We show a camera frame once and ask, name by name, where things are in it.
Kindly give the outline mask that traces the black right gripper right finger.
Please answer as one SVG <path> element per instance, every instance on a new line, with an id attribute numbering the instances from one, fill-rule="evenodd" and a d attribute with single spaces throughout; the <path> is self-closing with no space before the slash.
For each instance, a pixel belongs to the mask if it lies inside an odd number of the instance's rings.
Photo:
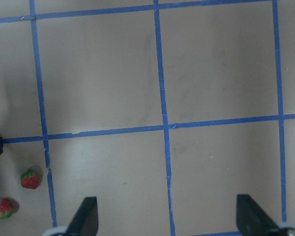
<path id="1" fill-rule="evenodd" d="M 284 236 L 276 224 L 248 194 L 236 197 L 236 226 L 242 236 Z"/>

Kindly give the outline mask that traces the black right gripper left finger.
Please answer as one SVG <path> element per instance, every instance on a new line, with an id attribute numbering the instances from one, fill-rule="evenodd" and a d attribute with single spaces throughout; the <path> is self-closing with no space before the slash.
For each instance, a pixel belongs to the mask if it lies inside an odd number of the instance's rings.
<path id="1" fill-rule="evenodd" d="M 85 197 L 65 231 L 66 236 L 96 236 L 99 228 L 96 197 Z"/>

